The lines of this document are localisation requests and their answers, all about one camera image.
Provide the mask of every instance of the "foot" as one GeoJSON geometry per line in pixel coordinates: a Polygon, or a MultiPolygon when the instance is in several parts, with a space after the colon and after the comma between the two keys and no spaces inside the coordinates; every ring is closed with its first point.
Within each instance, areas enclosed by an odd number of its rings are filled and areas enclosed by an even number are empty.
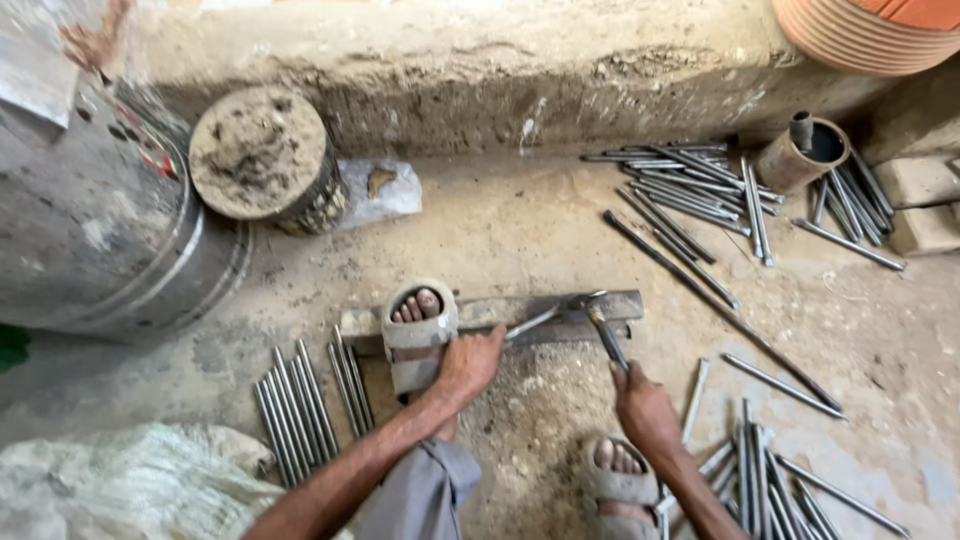
{"type": "MultiPolygon", "coordinates": [[[[601,469],[627,475],[639,475],[648,472],[620,443],[610,439],[605,439],[597,445],[596,452],[593,453],[593,463],[601,469]]],[[[597,501],[597,513],[601,516],[633,518],[643,523],[649,523],[654,527],[657,525],[651,509],[639,504],[600,499],[597,501]]]]}
{"type": "MultiPolygon", "coordinates": [[[[422,288],[417,291],[416,294],[408,296],[400,307],[394,311],[390,318],[395,323],[413,323],[417,321],[423,321],[426,319],[432,319],[440,314],[441,306],[440,299],[437,298],[437,294],[428,288],[422,288]]],[[[394,361],[403,362],[407,360],[425,360],[425,359],[436,359],[437,361],[442,361],[444,359],[444,353],[446,352],[446,345],[440,345],[438,347],[425,347],[417,349],[399,349],[394,351],[394,361]]],[[[414,401],[422,394],[421,392],[415,392],[410,396],[403,396],[406,400],[401,399],[402,402],[406,405],[408,402],[414,401]]],[[[443,425],[434,433],[434,436],[440,440],[450,442],[457,434],[458,427],[458,417],[454,416],[444,422],[443,425]]]]}

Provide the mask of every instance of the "dust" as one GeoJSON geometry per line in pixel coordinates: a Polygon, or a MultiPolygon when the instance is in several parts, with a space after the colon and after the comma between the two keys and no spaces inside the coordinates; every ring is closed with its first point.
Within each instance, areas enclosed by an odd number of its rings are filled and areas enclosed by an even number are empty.
{"type": "Polygon", "coordinates": [[[291,89],[259,86],[213,105],[190,140],[201,197],[220,213],[260,219],[286,209],[316,180],[326,151],[317,111],[291,89]]]}

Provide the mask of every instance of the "concrete wall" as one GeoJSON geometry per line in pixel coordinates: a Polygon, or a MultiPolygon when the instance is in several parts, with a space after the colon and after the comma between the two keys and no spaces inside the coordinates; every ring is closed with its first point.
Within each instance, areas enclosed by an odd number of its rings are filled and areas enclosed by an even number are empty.
{"type": "Polygon", "coordinates": [[[769,133],[894,83],[806,59],[768,0],[147,10],[130,64],[191,122],[238,87],[301,86],[349,156],[769,133]]]}

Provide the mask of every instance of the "hand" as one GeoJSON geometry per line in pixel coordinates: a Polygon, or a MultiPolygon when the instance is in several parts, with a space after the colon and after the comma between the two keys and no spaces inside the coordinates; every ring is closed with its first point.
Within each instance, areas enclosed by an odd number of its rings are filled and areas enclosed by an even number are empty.
{"type": "Polygon", "coordinates": [[[630,372],[610,364],[616,387],[616,414],[627,438],[652,463],[685,453],[680,420],[663,385],[643,375],[640,363],[631,360],[630,372]]]}
{"type": "Polygon", "coordinates": [[[457,404],[457,410],[467,406],[493,381],[506,333],[507,327],[497,325],[488,335],[466,335],[447,344],[433,387],[457,404]]]}

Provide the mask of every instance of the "gray trousers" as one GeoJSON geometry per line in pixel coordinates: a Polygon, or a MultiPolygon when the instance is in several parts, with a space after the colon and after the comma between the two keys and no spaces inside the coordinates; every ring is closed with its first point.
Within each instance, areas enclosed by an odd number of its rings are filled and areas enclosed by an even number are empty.
{"type": "Polygon", "coordinates": [[[360,519],[358,540],[460,540],[457,510],[480,479],[458,445],[420,441],[387,475],[360,519]]]}

